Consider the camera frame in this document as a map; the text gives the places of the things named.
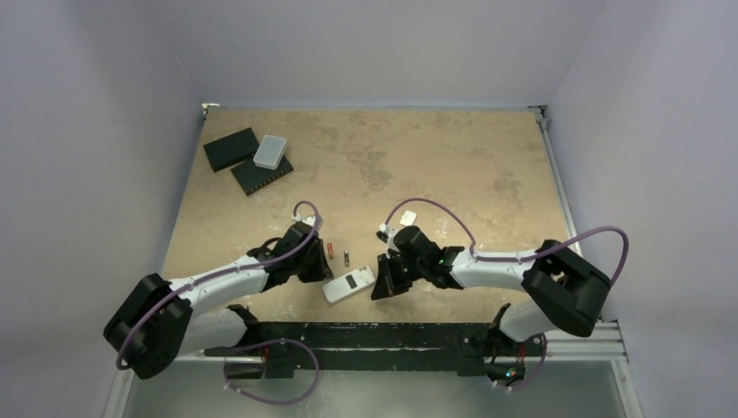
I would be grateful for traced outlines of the white red remote control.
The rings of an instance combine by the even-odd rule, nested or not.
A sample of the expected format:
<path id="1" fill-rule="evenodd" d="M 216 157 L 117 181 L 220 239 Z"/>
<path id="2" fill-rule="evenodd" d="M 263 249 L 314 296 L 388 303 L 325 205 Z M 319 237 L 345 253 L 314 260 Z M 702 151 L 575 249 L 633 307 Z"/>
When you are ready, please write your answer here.
<path id="1" fill-rule="evenodd" d="M 335 304 L 372 286 L 375 281 L 372 269 L 362 266 L 329 280 L 322 286 L 322 291 L 327 302 Z"/>

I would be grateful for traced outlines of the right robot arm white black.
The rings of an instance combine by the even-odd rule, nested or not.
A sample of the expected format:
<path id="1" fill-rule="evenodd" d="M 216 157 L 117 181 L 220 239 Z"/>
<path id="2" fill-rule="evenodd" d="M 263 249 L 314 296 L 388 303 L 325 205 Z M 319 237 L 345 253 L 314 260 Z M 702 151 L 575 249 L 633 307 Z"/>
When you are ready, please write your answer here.
<path id="1" fill-rule="evenodd" d="M 551 330 L 592 335 L 612 280 L 557 240 L 522 253 L 474 254 L 463 246 L 441 247 L 417 226 L 376 233 L 387 249 L 377 258 L 372 300 L 406 293 L 417 280 L 440 289 L 501 288 L 529 299 L 500 310 L 488 334 L 491 348 L 510 354 L 522 341 Z"/>

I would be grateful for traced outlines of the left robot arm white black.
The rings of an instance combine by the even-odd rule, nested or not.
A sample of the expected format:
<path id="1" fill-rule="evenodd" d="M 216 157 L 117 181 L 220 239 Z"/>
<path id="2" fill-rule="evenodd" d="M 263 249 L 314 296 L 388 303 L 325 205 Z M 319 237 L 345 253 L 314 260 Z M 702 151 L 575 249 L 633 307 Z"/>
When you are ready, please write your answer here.
<path id="1" fill-rule="evenodd" d="M 160 374 L 180 355 L 228 347 L 236 355 L 254 353 L 258 321 L 235 305 L 238 298 L 264 293 L 291 277 L 304 283 L 330 279 L 321 219 L 297 219 L 273 248 L 252 248 L 246 255 L 211 271 L 183 279 L 143 277 L 104 327 L 104 339 L 116 350 L 117 367 L 130 368 L 142 380 Z"/>

